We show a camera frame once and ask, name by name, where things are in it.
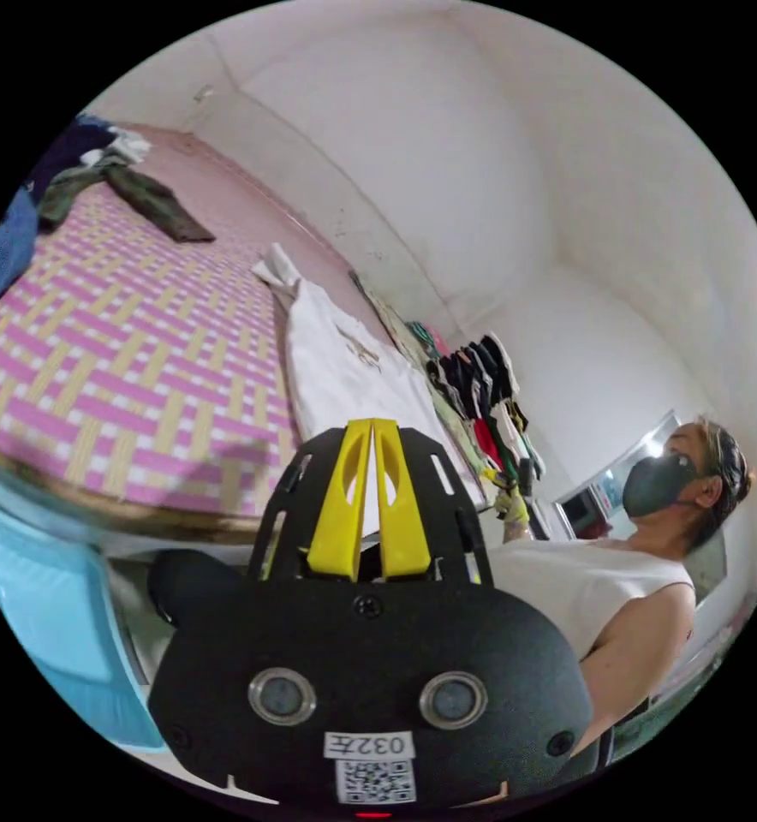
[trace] white tank top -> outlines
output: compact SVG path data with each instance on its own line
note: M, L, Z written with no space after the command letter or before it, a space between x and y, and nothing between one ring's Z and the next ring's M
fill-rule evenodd
M493 584L555 623L584 659L631 599L676 583L693 586L681 563L630 551L610 540L515 540L490 549Z

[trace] yellow glove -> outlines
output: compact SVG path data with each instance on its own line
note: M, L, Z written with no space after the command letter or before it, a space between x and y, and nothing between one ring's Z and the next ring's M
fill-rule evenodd
M519 522L522 525L530 524L530 514L527 504L517 488L512 491L500 490L493 505L499 514L504 514L504 524Z

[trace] light blue object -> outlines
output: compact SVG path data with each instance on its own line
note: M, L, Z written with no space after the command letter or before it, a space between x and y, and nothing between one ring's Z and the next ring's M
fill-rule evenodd
M116 744L164 748L125 651L104 560L0 510L0 608L45 679Z

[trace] face mask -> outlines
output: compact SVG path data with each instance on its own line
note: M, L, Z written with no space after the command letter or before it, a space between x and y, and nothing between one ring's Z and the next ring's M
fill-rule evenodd
M692 505L681 503L678 497L690 482L699 478L694 462L684 454L646 457L631 468L624 484L624 510L634 519L671 505Z

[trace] qr code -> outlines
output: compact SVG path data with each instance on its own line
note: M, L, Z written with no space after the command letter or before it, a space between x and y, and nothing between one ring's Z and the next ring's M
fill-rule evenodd
M415 802L413 763L336 760L338 800L347 805L398 805Z

